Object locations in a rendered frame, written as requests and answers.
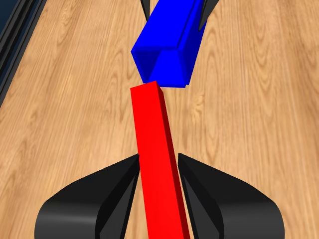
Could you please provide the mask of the blue hollow socket block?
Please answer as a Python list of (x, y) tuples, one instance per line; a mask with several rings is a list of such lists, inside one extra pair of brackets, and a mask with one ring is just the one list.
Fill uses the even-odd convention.
[(143, 83), (184, 88), (190, 83), (204, 29), (203, 0), (159, 0), (131, 53)]

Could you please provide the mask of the thin red peg bar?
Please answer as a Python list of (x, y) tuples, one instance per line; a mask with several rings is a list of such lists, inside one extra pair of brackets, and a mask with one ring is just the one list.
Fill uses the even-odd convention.
[(150, 82), (131, 98), (149, 239), (190, 239), (163, 92)]

